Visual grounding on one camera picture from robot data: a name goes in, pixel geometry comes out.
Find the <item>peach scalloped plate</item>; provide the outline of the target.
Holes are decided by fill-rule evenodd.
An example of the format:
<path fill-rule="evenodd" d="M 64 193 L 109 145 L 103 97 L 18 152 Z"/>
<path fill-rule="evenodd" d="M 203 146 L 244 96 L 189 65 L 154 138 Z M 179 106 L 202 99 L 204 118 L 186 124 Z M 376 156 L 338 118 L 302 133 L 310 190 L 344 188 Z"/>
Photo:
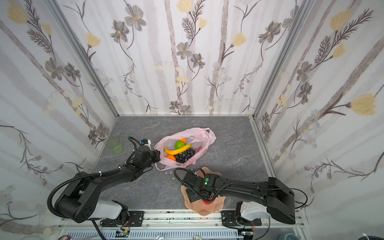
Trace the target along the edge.
<path fill-rule="evenodd" d="M 199 214 L 200 216 L 207 216 L 209 214 L 212 214 L 214 212 L 219 212 L 223 209 L 224 207 L 224 202 L 225 202 L 225 199 L 226 197 L 220 197 L 218 196 L 213 202 L 212 204 L 210 205 L 206 205 L 203 203 L 203 200 L 201 199 L 198 199 L 197 201 L 191 203 L 189 201 L 189 198 L 187 196 L 187 192 L 186 192 L 187 188 L 186 187 L 183 187 L 181 186 L 181 192 L 184 196 L 184 200 L 185 200 L 185 206 L 187 209 L 189 210 L 192 210 L 194 212 L 196 212 L 197 214 Z"/>

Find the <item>pink plastic bag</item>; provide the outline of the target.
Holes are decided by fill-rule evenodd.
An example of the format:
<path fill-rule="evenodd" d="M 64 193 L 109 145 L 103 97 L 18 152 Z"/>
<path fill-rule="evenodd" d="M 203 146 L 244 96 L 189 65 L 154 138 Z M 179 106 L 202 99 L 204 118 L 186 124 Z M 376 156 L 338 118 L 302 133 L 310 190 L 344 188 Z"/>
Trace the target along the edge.
<path fill-rule="evenodd" d="M 165 147 L 169 150 L 175 150 L 175 143 L 180 139 L 186 138 L 186 145 L 191 144 L 191 149 L 196 151 L 196 154 L 191 157 L 186 163 L 178 163 L 167 158 Z M 161 152 L 160 162 L 156 163 L 155 166 L 159 171 L 167 171 L 175 168 L 186 168 L 190 165 L 194 165 L 196 161 L 208 150 L 209 146 L 212 145 L 216 140 L 215 133 L 209 128 L 191 128 L 185 131 L 166 136 L 162 138 L 157 144 L 155 144 L 155 150 Z"/>

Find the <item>green fake lime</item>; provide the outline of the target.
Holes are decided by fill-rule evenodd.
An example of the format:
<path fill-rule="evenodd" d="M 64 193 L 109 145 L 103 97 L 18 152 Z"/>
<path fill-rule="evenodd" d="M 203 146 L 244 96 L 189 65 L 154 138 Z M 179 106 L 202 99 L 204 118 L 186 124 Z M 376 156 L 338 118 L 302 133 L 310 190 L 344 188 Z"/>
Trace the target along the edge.
<path fill-rule="evenodd" d="M 185 145 L 186 145 L 185 142 L 179 140 L 175 143 L 175 149 L 178 150 L 178 149 L 184 147 Z"/>

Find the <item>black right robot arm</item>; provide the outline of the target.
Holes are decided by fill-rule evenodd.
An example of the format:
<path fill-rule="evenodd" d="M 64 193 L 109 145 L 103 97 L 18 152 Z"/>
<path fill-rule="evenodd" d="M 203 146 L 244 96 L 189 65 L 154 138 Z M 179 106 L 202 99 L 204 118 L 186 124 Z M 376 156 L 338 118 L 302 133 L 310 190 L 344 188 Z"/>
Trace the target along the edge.
<path fill-rule="evenodd" d="M 200 216 L 221 211 L 227 197 L 238 198 L 236 217 L 243 220 L 270 217 L 280 223 L 296 223 L 295 189 L 279 179 L 246 182 L 231 180 L 207 168 L 198 172 L 184 168 L 174 169 L 175 178 L 182 184 L 185 206 Z"/>

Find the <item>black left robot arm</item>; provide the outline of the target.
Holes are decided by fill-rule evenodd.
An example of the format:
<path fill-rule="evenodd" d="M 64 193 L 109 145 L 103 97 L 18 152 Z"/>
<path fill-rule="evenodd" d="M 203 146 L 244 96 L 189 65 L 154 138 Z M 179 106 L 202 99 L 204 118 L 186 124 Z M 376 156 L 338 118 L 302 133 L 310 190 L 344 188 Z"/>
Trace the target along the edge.
<path fill-rule="evenodd" d="M 100 194 L 120 184 L 137 180 L 146 169 L 161 160 L 161 152 L 152 150 L 149 144 L 139 142 L 133 137 L 128 140 L 134 144 L 135 150 L 126 163 L 116 169 L 87 174 L 77 173 L 73 178 L 55 187 L 48 196 L 49 211 L 60 218 L 71 219 L 76 223 L 97 219 L 97 206 L 100 206 Z"/>

